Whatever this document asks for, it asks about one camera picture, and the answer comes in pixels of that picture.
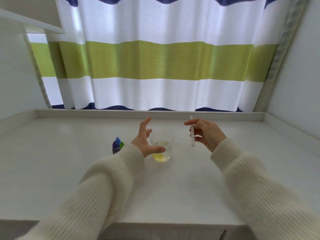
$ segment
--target test strip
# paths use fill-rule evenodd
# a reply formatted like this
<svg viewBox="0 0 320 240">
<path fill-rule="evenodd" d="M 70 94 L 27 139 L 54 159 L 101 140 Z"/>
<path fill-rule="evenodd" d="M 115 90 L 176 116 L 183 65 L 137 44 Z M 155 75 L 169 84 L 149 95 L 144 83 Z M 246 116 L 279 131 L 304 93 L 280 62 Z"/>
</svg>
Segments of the test strip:
<svg viewBox="0 0 320 240">
<path fill-rule="evenodd" d="M 190 126 L 190 130 L 191 130 L 191 146 L 194 147 L 195 146 L 195 131 L 193 128 L 193 124 Z"/>
</svg>

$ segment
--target left hand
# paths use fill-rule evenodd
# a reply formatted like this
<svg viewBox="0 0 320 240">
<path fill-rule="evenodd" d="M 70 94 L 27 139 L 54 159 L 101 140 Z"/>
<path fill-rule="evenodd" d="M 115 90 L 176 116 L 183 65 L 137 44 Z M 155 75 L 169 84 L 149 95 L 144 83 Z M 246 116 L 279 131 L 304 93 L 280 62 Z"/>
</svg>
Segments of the left hand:
<svg viewBox="0 0 320 240">
<path fill-rule="evenodd" d="M 145 119 L 139 128 L 139 133 L 137 137 L 131 142 L 132 145 L 135 145 L 142 153 L 143 157 L 147 157 L 153 153 L 163 153 L 166 149 L 162 146 L 152 146 L 147 142 L 147 138 L 150 136 L 152 129 L 147 129 L 147 124 L 150 122 L 151 117 Z"/>
</svg>

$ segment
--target sweater cuff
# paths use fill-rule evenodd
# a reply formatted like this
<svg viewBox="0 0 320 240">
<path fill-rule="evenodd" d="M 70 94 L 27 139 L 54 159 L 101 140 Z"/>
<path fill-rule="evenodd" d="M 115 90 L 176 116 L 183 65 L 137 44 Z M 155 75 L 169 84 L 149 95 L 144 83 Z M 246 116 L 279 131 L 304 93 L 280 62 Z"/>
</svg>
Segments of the sweater cuff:
<svg viewBox="0 0 320 240">
<path fill-rule="evenodd" d="M 141 151 L 132 144 L 125 144 L 123 148 L 116 153 L 116 156 L 121 158 L 134 176 L 144 167 L 144 157 Z"/>
<path fill-rule="evenodd" d="M 231 139 L 222 141 L 211 154 L 210 158 L 223 173 L 233 160 L 240 157 L 244 152 L 238 148 Z"/>
</svg>

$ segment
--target purple bottle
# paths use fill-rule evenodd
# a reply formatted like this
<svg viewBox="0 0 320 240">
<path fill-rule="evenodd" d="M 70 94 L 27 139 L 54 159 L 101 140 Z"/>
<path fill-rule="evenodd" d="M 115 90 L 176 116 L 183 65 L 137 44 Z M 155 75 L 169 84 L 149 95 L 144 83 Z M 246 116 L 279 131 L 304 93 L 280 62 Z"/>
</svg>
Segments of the purple bottle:
<svg viewBox="0 0 320 240">
<path fill-rule="evenodd" d="M 116 143 L 116 141 L 113 142 L 112 144 L 112 153 L 117 153 L 118 151 L 120 151 L 119 145 L 118 143 Z"/>
</svg>

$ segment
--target water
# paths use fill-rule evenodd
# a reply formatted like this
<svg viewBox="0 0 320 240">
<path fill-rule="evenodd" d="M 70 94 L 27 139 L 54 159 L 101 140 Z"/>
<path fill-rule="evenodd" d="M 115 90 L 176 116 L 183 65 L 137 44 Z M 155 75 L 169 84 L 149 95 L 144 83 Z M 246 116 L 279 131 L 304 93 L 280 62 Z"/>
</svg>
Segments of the water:
<svg viewBox="0 0 320 240">
<path fill-rule="evenodd" d="M 170 159 L 171 151 L 172 151 L 172 144 L 167 141 L 157 141 L 152 142 L 152 146 L 162 146 L 165 147 L 164 153 L 155 153 L 153 154 L 153 157 L 158 162 L 166 162 Z"/>
</svg>

